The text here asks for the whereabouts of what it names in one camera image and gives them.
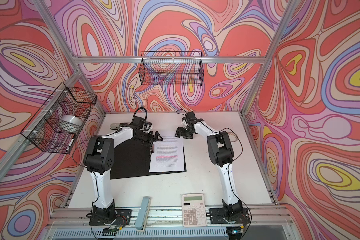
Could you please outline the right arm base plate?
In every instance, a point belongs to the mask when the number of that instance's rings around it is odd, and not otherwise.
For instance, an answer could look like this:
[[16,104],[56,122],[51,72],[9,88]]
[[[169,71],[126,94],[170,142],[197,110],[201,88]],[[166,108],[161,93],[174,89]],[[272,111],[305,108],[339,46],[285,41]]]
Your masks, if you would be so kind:
[[251,222],[251,215],[247,208],[243,208],[240,213],[229,215],[223,208],[210,208],[209,216],[211,224],[244,224]]

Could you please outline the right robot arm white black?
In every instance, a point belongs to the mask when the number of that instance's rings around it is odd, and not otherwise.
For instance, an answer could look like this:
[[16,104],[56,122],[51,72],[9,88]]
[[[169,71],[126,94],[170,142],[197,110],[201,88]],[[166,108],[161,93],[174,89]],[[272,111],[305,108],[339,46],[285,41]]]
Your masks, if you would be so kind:
[[191,140],[194,135],[201,135],[206,139],[209,158],[217,167],[222,184],[222,217],[231,221],[241,214],[244,208],[234,181],[235,153],[228,132],[225,129],[220,131],[213,129],[205,120],[197,118],[194,112],[184,113],[182,124],[183,126],[176,130],[176,138]]

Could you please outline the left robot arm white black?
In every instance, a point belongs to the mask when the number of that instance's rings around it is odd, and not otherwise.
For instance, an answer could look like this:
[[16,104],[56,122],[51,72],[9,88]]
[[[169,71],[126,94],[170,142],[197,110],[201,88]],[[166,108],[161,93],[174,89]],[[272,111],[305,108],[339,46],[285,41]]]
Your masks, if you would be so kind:
[[110,134],[90,137],[83,163],[91,173],[94,186],[91,221],[110,225],[117,218],[115,200],[110,192],[110,173],[115,162],[115,148],[127,140],[150,145],[162,141],[163,137],[159,132],[146,129],[144,123],[121,123]]

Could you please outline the blue folder black inside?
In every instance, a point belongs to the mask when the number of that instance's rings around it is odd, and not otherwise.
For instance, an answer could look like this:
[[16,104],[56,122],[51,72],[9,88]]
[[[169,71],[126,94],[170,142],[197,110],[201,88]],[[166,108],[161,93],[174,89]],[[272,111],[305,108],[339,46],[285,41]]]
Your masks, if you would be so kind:
[[153,144],[143,145],[139,141],[128,140],[115,148],[115,163],[111,168],[110,179],[127,179],[154,175],[184,172],[150,173]]

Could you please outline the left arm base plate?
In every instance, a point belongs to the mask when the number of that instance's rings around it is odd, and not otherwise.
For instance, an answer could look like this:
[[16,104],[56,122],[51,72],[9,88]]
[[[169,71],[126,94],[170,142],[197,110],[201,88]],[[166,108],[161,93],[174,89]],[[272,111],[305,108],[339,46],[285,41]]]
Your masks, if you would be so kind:
[[118,209],[114,213],[107,210],[95,209],[90,215],[90,226],[127,226],[132,215],[131,209]]

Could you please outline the printed paper sheet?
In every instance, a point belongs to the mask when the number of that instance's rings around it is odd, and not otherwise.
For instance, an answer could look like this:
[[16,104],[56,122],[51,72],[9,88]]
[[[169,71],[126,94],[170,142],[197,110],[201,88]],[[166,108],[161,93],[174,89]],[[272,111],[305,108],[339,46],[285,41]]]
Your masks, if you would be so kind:
[[183,138],[164,136],[153,144],[150,173],[184,172],[186,170]]

